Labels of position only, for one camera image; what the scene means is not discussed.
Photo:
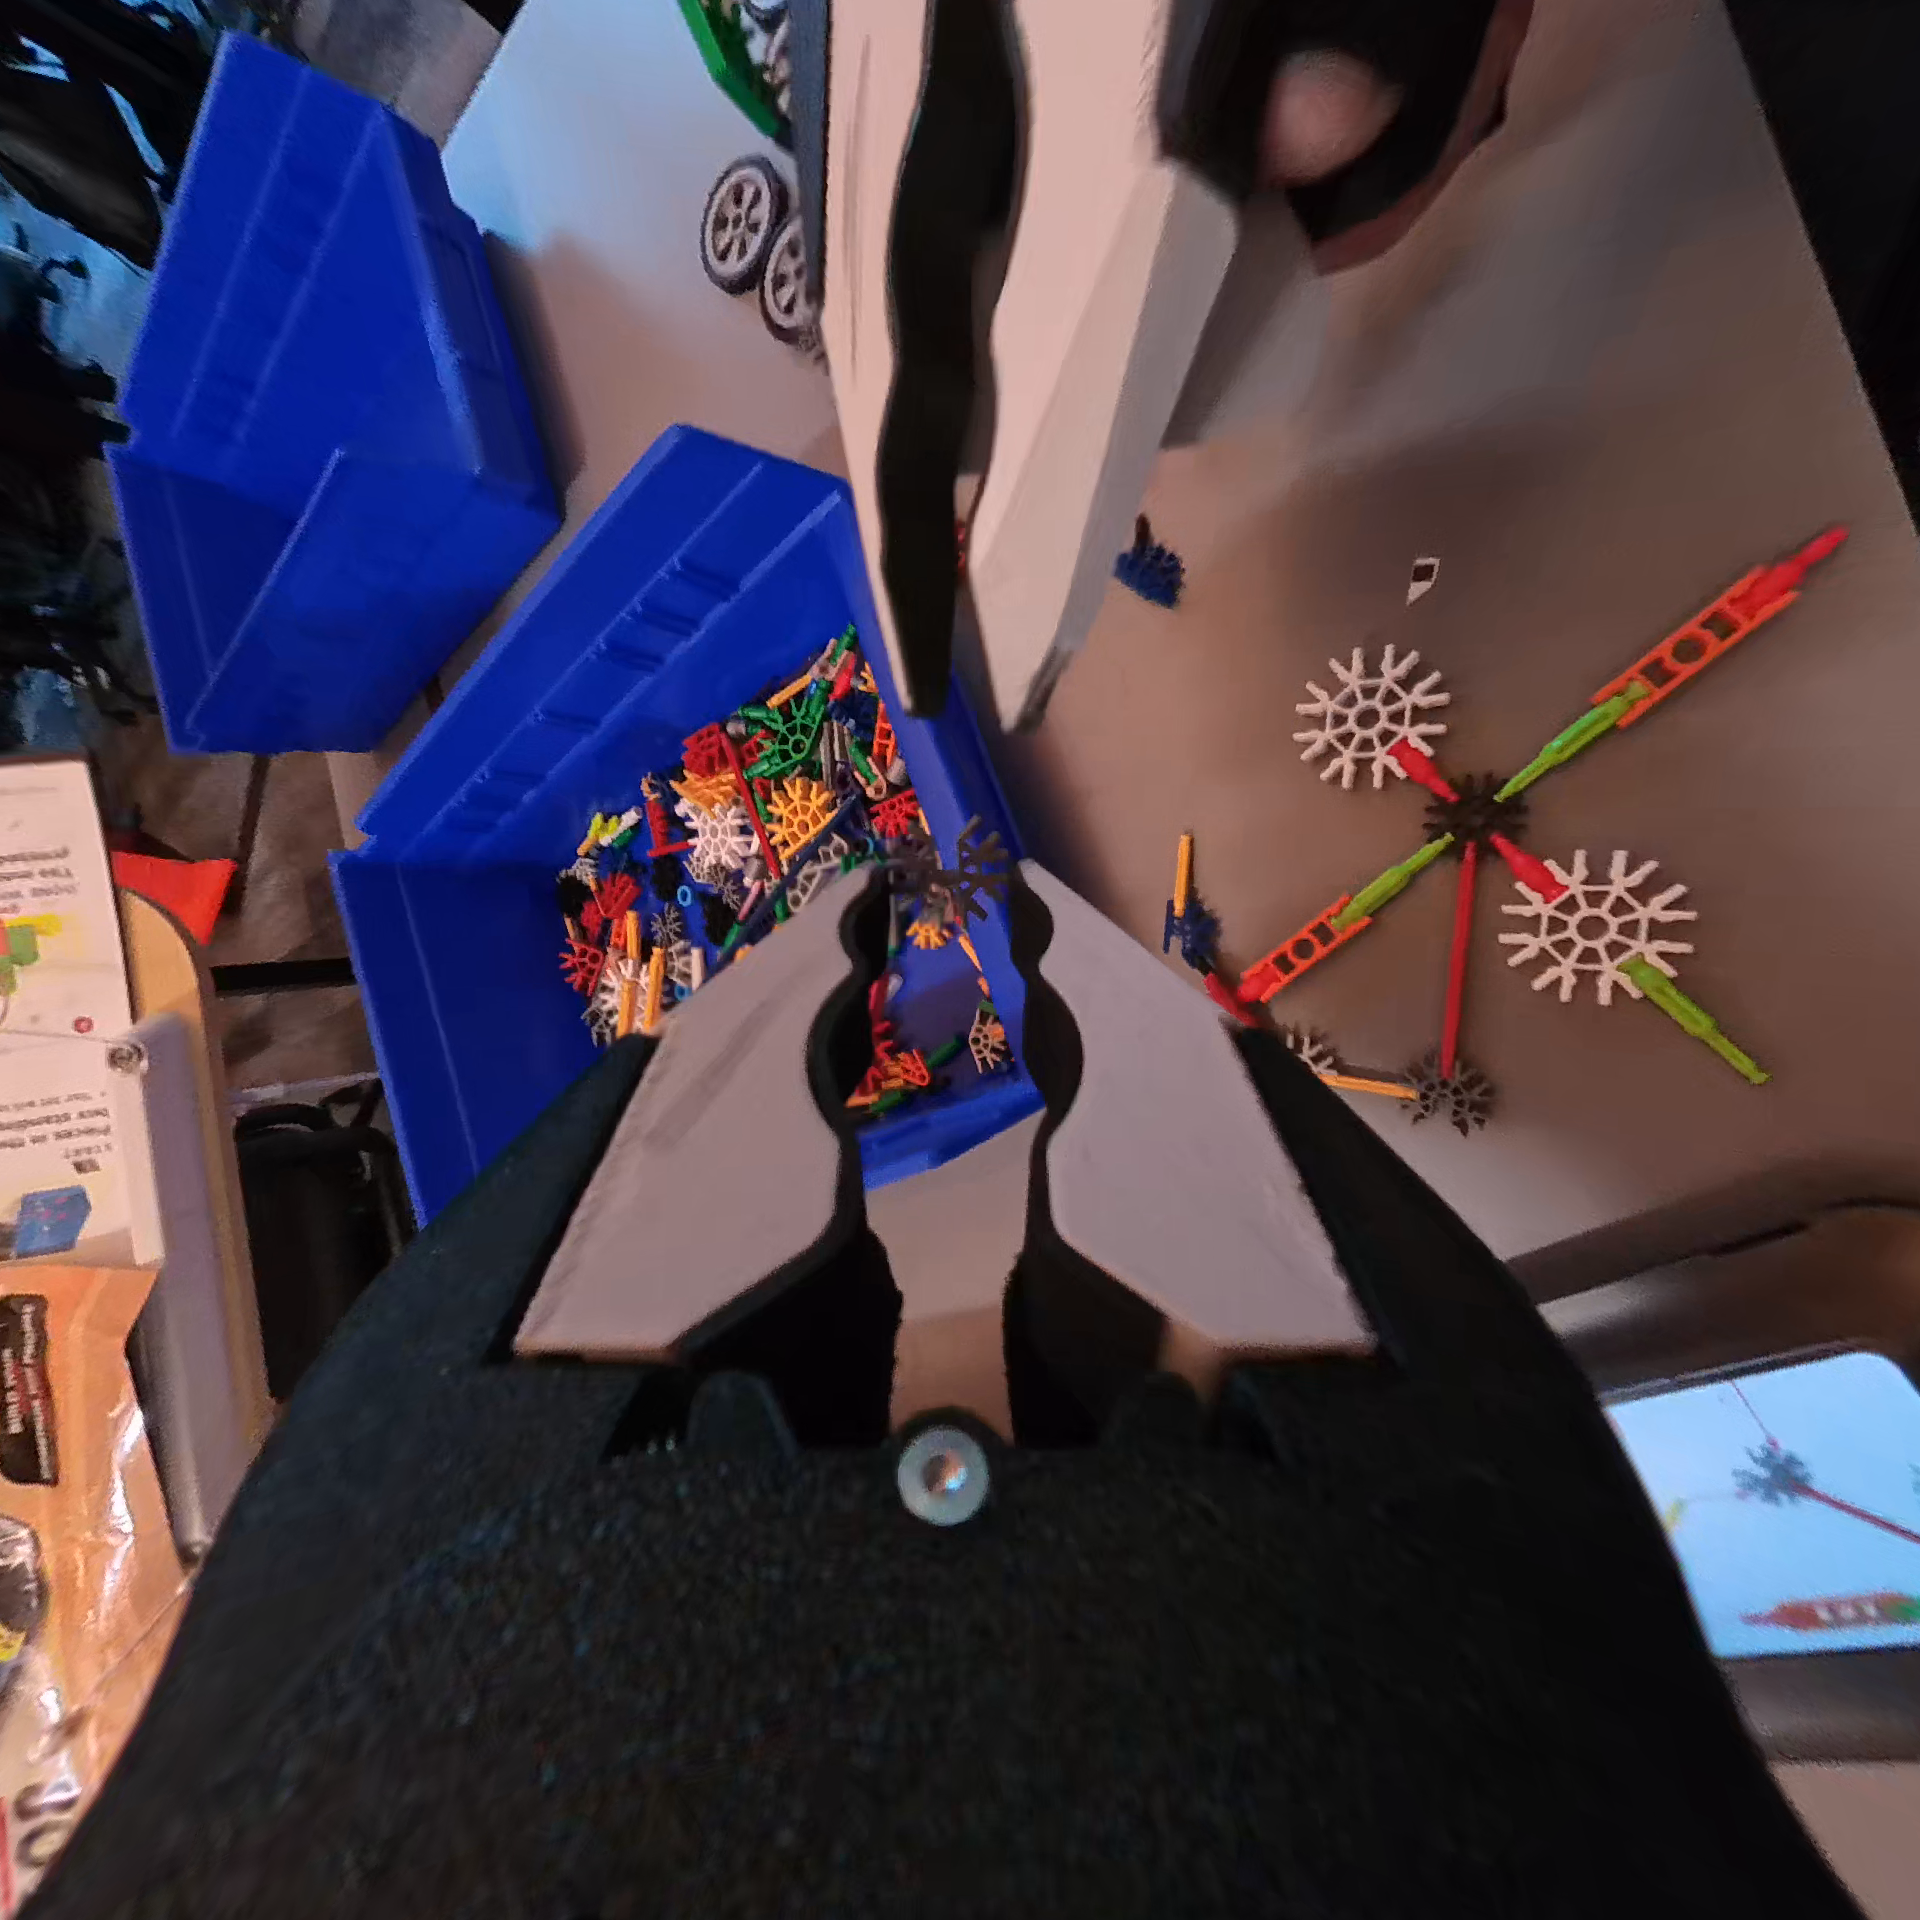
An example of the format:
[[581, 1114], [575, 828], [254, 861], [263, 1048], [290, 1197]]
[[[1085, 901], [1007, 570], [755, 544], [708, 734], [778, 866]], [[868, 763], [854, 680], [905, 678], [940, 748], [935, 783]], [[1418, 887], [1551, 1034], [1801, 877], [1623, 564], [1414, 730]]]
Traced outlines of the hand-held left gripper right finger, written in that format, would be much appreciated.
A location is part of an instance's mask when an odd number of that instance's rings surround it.
[[1094, 1444], [1145, 1383], [1375, 1351], [1253, 1037], [1041, 863], [1008, 890], [1043, 1121], [1004, 1293], [1014, 1441]]

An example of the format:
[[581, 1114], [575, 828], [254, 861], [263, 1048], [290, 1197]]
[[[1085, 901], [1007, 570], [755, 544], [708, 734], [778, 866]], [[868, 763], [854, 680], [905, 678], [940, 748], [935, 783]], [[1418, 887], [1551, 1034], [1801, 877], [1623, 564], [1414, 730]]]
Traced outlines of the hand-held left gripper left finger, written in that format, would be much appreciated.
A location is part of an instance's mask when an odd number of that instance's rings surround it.
[[514, 1333], [518, 1357], [764, 1380], [800, 1444], [883, 1444], [900, 1288], [868, 1228], [850, 1098], [887, 960], [877, 868], [664, 1023]]

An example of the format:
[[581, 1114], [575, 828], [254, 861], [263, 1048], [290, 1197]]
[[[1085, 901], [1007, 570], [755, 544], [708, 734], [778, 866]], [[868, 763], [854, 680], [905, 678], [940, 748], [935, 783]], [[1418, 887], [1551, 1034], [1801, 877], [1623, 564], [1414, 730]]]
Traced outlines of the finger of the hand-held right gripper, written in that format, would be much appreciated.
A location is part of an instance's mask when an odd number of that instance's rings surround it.
[[994, 443], [968, 587], [1004, 733], [1091, 636], [1237, 250], [1163, 156], [1168, 3], [1014, 3], [1020, 194], [991, 320]]
[[1027, 161], [1014, 3], [828, 3], [823, 343], [900, 710], [948, 707]]

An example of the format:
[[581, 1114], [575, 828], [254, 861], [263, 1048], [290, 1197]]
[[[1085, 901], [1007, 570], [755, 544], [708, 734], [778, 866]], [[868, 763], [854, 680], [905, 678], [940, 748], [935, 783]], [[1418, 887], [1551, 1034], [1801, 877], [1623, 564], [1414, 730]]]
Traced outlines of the pile of colourful toy pieces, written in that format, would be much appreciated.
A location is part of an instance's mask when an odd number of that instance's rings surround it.
[[[914, 828], [945, 851], [958, 837], [937, 834], [904, 727], [850, 624], [795, 678], [695, 730], [675, 763], [638, 778], [630, 803], [593, 814], [554, 881], [561, 978], [590, 1041], [657, 1034], [833, 881], [887, 877], [888, 844]], [[887, 877], [873, 1057], [847, 1100], [860, 1130], [1014, 1081], [1018, 1048], [981, 953], [987, 921], [954, 926]]]

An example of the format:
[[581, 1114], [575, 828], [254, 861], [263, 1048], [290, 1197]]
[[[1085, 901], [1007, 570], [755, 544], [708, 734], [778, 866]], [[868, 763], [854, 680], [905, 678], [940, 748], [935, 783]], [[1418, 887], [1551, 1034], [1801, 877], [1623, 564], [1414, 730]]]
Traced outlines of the dark grey toy connector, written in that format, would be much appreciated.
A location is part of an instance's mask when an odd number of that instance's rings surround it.
[[954, 926], [984, 923], [1011, 901], [1014, 861], [981, 814], [958, 828], [948, 851], [930, 828], [908, 831], [887, 846], [880, 868], [904, 901]]

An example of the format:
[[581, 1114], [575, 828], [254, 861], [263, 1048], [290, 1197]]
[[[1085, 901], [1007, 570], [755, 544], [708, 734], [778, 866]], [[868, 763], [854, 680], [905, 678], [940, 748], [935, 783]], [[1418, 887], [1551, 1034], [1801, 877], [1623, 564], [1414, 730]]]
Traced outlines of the blue plastic bin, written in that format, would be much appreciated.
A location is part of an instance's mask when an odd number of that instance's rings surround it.
[[[873, 610], [851, 488], [695, 427], [670, 428], [423, 727], [335, 861], [418, 1223], [441, 1214], [603, 1051], [561, 978], [554, 881], [595, 813], [683, 741], [795, 678], [854, 624], [948, 837], [1020, 837], [965, 698], [908, 718]], [[854, 1124], [868, 1186], [923, 1176], [1041, 1108], [1020, 1068], [1007, 907], [981, 928], [1014, 1081]]]

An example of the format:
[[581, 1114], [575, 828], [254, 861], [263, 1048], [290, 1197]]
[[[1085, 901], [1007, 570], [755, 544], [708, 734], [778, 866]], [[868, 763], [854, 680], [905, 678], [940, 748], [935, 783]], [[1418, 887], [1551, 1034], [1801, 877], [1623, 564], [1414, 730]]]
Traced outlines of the toy rod and connector assembly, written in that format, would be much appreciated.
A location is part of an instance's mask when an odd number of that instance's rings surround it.
[[1331, 684], [1310, 684], [1298, 704], [1303, 730], [1294, 743], [1324, 780], [1354, 788], [1365, 778], [1375, 793], [1400, 780], [1424, 796], [1421, 844], [1390, 863], [1378, 877], [1337, 894], [1301, 928], [1267, 948], [1258, 960], [1228, 966], [1218, 956], [1218, 974], [1258, 1016], [1307, 980], [1337, 953], [1357, 943], [1390, 907], [1405, 897], [1428, 871], [1451, 868], [1448, 957], [1443, 974], [1443, 1016], [1438, 1041], [1403, 1078], [1421, 1088], [1418, 1103], [1397, 1103], [1413, 1124], [1441, 1121], [1473, 1138], [1498, 1111], [1498, 1088], [1465, 1057], [1465, 990], [1474, 964], [1477, 897], [1484, 881], [1513, 887], [1515, 901], [1501, 914], [1515, 928], [1498, 940], [1528, 987], [1560, 1004], [1591, 996], [1601, 1008], [1617, 998], [1654, 1006], [1681, 1034], [1708, 1051], [1747, 1087], [1768, 1087], [1771, 1076], [1744, 1048], [1720, 1020], [1691, 998], [1678, 960], [1695, 946], [1675, 938], [1675, 926], [1695, 921], [1690, 890], [1658, 890], [1660, 863], [1614, 851], [1603, 866], [1588, 851], [1550, 858], [1527, 844], [1528, 803], [1538, 787], [1565, 771], [1603, 741], [1644, 727], [1685, 686], [1698, 684], [1734, 648], [1788, 611], [1810, 580], [1850, 544], [1853, 530], [1834, 523], [1737, 578], [1714, 601], [1685, 617], [1635, 664], [1610, 678], [1588, 704], [1568, 718], [1515, 771], [1451, 778], [1438, 756], [1447, 721], [1438, 711], [1451, 696], [1438, 673], [1421, 673], [1421, 654], [1384, 646], [1378, 658], [1354, 648], [1331, 661]]

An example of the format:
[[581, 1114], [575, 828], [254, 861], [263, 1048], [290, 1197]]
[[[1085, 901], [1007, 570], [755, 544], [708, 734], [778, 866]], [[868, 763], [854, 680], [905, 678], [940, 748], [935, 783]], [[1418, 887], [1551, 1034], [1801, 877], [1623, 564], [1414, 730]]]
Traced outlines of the person's right hand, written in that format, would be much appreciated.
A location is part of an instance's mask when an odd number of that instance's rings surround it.
[[1337, 50], [1290, 56], [1261, 114], [1261, 180], [1294, 188], [1325, 180], [1378, 147], [1403, 88]]

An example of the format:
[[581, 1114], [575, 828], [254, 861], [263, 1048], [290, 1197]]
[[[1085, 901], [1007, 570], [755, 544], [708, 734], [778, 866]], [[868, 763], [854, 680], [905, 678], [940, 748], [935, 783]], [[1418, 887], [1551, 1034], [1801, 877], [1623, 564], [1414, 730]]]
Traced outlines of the wheeled toy model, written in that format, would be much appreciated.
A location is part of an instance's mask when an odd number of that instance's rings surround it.
[[798, 124], [798, 7], [680, 3], [695, 51], [767, 151], [734, 157], [711, 180], [701, 216], [701, 268], [734, 301], [755, 301], [767, 331], [823, 366], [818, 294], [810, 281]]

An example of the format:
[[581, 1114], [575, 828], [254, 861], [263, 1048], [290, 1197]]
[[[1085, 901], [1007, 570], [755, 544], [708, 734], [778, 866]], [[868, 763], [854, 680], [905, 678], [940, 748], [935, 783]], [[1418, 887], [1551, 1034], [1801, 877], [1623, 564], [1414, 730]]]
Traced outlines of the shiny metal fitting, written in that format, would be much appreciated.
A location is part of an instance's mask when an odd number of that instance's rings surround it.
[[[1601, 1401], [1813, 1350], [1868, 1350], [1917, 1380], [1917, 1201], [1757, 1207], [1628, 1221], [1515, 1264]], [[1741, 1714], [1780, 1763], [1917, 1763], [1917, 1653], [1730, 1663]]]

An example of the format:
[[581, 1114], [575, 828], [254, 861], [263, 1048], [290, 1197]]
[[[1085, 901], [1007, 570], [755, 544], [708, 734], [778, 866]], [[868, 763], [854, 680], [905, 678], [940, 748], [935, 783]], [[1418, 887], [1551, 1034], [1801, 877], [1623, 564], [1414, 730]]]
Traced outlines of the empty blue divided bin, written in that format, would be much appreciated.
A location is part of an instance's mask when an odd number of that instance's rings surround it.
[[108, 450], [177, 756], [374, 748], [561, 530], [490, 266], [428, 137], [220, 40]]

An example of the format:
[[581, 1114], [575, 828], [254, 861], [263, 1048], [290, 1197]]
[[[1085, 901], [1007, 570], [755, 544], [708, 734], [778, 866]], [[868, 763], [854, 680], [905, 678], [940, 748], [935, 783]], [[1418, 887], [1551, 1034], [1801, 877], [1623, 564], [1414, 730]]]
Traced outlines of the orange traffic cone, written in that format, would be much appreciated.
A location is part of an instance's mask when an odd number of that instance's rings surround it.
[[114, 884], [164, 910], [197, 946], [211, 946], [238, 863], [228, 858], [181, 861], [144, 851], [111, 851]]

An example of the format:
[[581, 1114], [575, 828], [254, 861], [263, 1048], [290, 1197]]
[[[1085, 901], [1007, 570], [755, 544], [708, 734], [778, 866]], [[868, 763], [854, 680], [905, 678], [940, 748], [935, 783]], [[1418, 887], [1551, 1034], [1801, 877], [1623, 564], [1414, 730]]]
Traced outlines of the white instruction sheet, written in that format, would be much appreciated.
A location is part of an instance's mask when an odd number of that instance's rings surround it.
[[4, 1261], [141, 1266], [127, 928], [83, 757], [4, 757]]

